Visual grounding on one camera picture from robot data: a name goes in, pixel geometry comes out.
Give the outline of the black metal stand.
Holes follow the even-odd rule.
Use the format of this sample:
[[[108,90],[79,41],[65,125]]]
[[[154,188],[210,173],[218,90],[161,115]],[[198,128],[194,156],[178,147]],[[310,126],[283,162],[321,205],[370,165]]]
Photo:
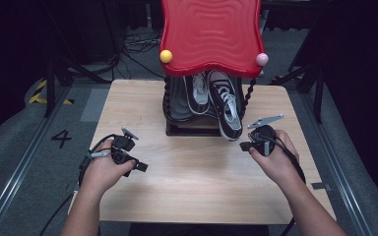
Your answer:
[[[56,106],[55,80],[58,80],[62,87],[69,87],[74,82],[69,68],[73,68],[79,75],[85,76],[96,83],[110,84],[110,81],[101,78],[72,59],[63,56],[50,58],[46,64],[44,76],[47,83],[45,118],[50,116]]]
[[[323,89],[325,82],[325,74],[323,68],[320,64],[310,64],[280,77],[276,76],[270,82],[271,86],[281,86],[290,80],[302,77],[299,84],[296,86],[296,90],[299,93],[308,93],[312,88],[315,88],[314,104],[313,104],[313,114],[316,121],[321,124],[321,110],[322,110],[322,99],[323,99]]]

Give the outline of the person's right hand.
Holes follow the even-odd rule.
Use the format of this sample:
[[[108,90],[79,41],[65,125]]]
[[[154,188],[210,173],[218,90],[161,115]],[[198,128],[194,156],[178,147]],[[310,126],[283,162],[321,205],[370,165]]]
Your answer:
[[[249,153],[265,174],[280,187],[292,187],[296,182],[303,183],[289,157],[280,147],[275,146],[269,156],[263,156],[253,147],[249,149]]]

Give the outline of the black white canvas sneaker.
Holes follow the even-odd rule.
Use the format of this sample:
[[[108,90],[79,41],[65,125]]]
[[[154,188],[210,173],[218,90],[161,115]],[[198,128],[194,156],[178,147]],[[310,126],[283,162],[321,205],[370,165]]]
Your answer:
[[[209,91],[203,73],[184,78],[186,97],[189,109],[194,114],[205,114],[210,107]]]
[[[223,72],[211,71],[208,76],[209,98],[218,116],[220,134],[228,141],[236,141],[242,134],[235,89]]]

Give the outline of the grey tape piece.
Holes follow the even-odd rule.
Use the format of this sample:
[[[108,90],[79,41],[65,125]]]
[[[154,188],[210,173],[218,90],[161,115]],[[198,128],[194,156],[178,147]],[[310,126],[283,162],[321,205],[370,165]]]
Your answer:
[[[329,184],[319,182],[319,183],[311,183],[313,190],[325,190],[325,191],[332,191],[332,188]]]

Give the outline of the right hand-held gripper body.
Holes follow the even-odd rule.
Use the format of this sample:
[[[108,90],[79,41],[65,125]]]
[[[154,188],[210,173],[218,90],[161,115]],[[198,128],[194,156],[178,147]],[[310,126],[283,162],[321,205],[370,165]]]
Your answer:
[[[279,114],[277,116],[259,118],[248,125],[247,128],[252,129],[252,132],[248,134],[250,146],[262,155],[269,156],[276,144],[276,132],[270,124],[283,118],[284,115]]]

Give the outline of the yellow black hazard tape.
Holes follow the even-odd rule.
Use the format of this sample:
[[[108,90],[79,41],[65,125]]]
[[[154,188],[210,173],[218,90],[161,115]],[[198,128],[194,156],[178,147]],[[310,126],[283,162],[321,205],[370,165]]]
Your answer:
[[[32,94],[29,103],[41,103],[41,104],[47,104],[47,99],[40,97],[41,93],[43,92],[45,86],[47,85],[46,79],[41,80],[41,82],[36,87],[34,93]],[[65,99],[63,101],[63,104],[66,105],[73,105],[75,102],[75,99]]]

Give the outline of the person's left hand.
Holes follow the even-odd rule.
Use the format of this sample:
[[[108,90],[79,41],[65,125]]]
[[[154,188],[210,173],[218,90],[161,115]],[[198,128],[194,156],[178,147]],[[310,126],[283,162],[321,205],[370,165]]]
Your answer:
[[[135,164],[135,160],[129,160],[123,164],[116,164],[110,154],[97,157],[89,164],[79,193],[86,197],[97,196],[101,198],[124,174],[131,171]]]

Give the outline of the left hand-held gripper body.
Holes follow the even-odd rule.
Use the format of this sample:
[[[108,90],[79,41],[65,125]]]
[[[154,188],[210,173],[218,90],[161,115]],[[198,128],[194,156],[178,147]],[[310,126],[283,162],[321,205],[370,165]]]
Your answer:
[[[116,164],[123,164],[132,159],[128,152],[135,146],[135,140],[138,140],[138,137],[125,126],[121,130],[123,135],[115,136],[111,144],[111,155]]]

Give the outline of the grey metal floor rail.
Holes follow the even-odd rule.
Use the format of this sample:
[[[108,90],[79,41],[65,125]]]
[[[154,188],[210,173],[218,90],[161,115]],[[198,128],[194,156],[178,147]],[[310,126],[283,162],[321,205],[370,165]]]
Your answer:
[[[40,120],[39,126],[32,136],[30,143],[24,154],[22,155],[20,162],[18,163],[9,180],[6,182],[5,188],[0,194],[0,222],[2,221],[2,218],[6,213],[8,207],[10,206],[13,198],[16,196],[20,186],[22,185],[25,176],[27,175],[33,161],[35,160],[37,150],[42,143],[43,137],[49,129],[49,126],[53,118],[55,117],[56,112],[63,104],[64,99],[67,97],[70,89],[70,87],[62,87],[58,92],[56,92],[52,111],[47,117],[44,117]]]

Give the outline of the red and black shoe rack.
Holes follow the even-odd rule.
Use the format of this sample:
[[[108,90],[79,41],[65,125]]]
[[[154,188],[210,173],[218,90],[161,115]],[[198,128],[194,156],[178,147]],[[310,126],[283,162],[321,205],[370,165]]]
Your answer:
[[[209,110],[189,109],[184,78],[211,71],[225,73],[235,89],[241,120],[248,98],[241,78],[256,79],[269,62],[260,33],[261,0],[161,0],[164,28],[159,48],[166,74],[163,112],[174,124],[204,117],[218,120],[209,98]]]

